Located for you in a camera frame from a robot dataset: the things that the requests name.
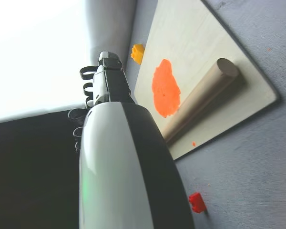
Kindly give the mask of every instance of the orange clay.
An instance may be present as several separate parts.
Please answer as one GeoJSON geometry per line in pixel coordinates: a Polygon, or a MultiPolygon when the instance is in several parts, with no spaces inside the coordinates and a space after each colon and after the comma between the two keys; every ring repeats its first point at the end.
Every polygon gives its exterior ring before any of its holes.
{"type": "Polygon", "coordinates": [[[172,74],[171,63],[163,59],[153,74],[153,103],[156,110],[166,118],[174,114],[180,105],[180,89],[172,74]]]}

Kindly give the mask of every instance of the gray wall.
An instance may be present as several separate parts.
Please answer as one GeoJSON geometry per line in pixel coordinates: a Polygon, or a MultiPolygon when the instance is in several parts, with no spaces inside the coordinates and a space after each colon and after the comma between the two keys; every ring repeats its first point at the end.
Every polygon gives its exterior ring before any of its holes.
{"type": "MultiPolygon", "coordinates": [[[[206,0],[266,73],[281,100],[176,161],[208,212],[198,229],[286,229],[286,0],[206,0]]],[[[156,0],[138,0],[131,43],[146,43],[156,0]]],[[[129,59],[135,86],[139,66],[129,59]]]]}

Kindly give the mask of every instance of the orange dough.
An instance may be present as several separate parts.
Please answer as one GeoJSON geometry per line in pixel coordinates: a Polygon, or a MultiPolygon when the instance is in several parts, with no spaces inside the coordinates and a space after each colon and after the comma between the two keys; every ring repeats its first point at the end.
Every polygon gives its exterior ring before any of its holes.
{"type": "Polygon", "coordinates": [[[173,115],[180,105],[180,89],[172,74],[171,63],[163,59],[153,74],[153,103],[156,110],[166,118],[173,115]]]}

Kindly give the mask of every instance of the cutting board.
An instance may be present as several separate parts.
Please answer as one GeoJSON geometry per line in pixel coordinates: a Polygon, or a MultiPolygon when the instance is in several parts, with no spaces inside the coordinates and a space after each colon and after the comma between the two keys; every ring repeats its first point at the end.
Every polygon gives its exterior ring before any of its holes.
{"type": "Polygon", "coordinates": [[[171,62],[182,103],[219,58],[232,61],[241,76],[169,144],[174,159],[273,103],[277,94],[201,1],[158,1],[134,96],[151,112],[160,131],[172,118],[162,117],[153,103],[153,73],[162,59],[171,62]]]}

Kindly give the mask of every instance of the rolling pin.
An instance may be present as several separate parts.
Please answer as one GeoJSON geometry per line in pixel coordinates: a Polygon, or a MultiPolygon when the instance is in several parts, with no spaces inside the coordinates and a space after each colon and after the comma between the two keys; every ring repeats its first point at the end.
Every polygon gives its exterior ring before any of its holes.
{"type": "Polygon", "coordinates": [[[183,127],[195,119],[238,75],[239,71],[231,61],[225,58],[218,59],[162,131],[165,141],[169,142],[183,127]]]}

